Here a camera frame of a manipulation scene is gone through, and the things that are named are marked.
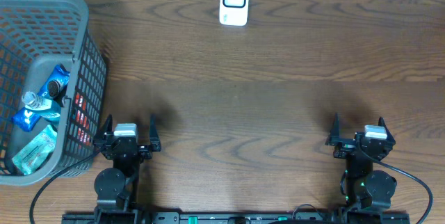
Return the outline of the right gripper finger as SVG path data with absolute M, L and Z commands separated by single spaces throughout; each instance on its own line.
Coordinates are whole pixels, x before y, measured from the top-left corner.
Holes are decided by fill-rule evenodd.
M 392 136 L 392 134 L 391 134 L 391 132 L 389 131 L 389 129 L 387 128 L 387 125 L 386 125 L 385 120 L 384 120 L 383 117 L 379 117 L 378 125 L 379 125 L 380 127 L 384 127 L 384 128 L 385 128 L 385 131 L 386 131 L 386 134 L 387 134 L 387 141 L 390 142 L 390 143 L 394 143 L 394 142 L 395 142 L 395 139 L 394 139 L 394 137 Z
M 330 138 L 339 138 L 339 137 L 340 137 L 339 115 L 338 113 L 335 113 L 332 127 L 330 130 Z

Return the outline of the teal mouthwash bottle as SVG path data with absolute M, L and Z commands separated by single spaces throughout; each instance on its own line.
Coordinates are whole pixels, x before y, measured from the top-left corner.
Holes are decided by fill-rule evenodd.
M 27 110 L 38 114 L 51 123 L 59 123 L 61 107 L 58 102 L 44 98 L 31 91 L 27 91 L 22 96 L 22 102 L 25 104 Z

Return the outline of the blue Oreo cookie pack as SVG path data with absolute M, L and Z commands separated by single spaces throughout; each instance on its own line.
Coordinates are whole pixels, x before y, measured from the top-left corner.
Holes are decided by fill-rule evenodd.
M 62 65 L 57 64 L 36 94 L 55 101 L 67 87 L 69 80 L 70 73 Z M 12 117 L 12 122 L 21 130 L 30 132 L 41 118 L 24 106 Z

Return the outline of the red coffee stick sachet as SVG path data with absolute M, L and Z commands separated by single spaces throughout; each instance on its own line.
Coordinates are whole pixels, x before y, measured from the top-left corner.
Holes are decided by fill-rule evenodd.
M 83 144 L 90 146 L 91 145 L 91 135 L 89 134 L 90 120 L 88 118 L 88 113 L 87 113 L 87 109 L 86 109 L 87 101 L 83 95 L 81 95 L 80 93 L 77 93 L 74 102 L 76 105 L 75 121 L 78 124 L 78 128 L 76 131 L 76 137 Z

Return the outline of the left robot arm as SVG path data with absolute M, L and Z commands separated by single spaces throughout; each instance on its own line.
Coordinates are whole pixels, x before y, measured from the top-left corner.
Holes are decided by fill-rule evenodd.
M 151 223 L 152 214 L 136 203 L 140 165 L 161 151 L 156 116 L 149 120 L 149 143 L 138 142 L 134 123 L 116 125 L 109 115 L 93 138 L 93 144 L 113 166 L 101 171 L 95 179 L 97 206 L 93 223 Z

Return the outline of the mint green wipes pack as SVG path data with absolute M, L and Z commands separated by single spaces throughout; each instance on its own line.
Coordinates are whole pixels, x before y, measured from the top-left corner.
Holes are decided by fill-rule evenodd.
M 34 173 L 55 150 L 57 132 L 47 125 L 13 158 L 13 164 L 24 175 Z

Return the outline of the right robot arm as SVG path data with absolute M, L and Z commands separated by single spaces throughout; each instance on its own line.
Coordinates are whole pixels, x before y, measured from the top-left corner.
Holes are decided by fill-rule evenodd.
M 383 118 L 377 125 L 366 125 L 353 138 L 340 134 L 339 116 L 335 115 L 325 142 L 334 148 L 333 157 L 344 159 L 340 189 L 346 205 L 332 212 L 335 223 L 383 223 L 384 211 L 391 206 L 397 181 L 373 164 L 382 161 L 395 145 Z

